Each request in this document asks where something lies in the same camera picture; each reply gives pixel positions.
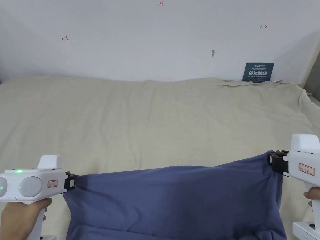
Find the blue sign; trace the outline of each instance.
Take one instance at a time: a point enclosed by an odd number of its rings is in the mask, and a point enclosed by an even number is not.
[[[242,81],[261,83],[270,81],[274,62],[247,62]]]

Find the beige bedsheet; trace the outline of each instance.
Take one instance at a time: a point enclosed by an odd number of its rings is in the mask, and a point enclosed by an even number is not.
[[[294,84],[23,76],[0,85],[0,171],[36,167],[44,154],[61,154],[79,175],[215,166],[289,150],[293,133],[320,136],[320,107]],[[307,212],[304,191],[285,177],[289,238]],[[61,195],[53,199],[43,234],[64,239],[70,213]]]

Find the white controller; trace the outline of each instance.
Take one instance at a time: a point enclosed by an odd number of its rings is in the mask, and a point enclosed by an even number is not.
[[[64,193],[74,188],[74,180],[62,169],[59,155],[44,155],[36,169],[13,169],[0,174],[1,202],[33,202]],[[28,240],[39,240],[44,217],[44,209]],[[42,240],[54,240],[55,236],[42,236]]]
[[[320,142],[316,135],[293,134],[288,161],[289,175],[302,180],[309,190],[320,187]],[[320,200],[312,200],[315,222],[294,222],[293,234],[301,240],[320,240]]]

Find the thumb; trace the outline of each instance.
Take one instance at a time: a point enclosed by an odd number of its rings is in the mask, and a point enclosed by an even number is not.
[[[52,199],[51,198],[45,198],[45,199],[42,199],[40,201],[37,201],[37,202],[34,202],[31,205],[33,205],[33,207],[36,207],[37,210],[40,212],[42,209],[46,208],[46,207],[49,207],[52,203]]]
[[[303,195],[311,200],[320,200],[320,188],[310,188],[310,190],[308,192],[305,192]]]

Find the red arrow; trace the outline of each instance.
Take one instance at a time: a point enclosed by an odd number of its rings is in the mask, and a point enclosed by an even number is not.
[[[67,39],[69,41],[67,36],[66,37],[61,37],[61,40],[64,40],[64,39]]]

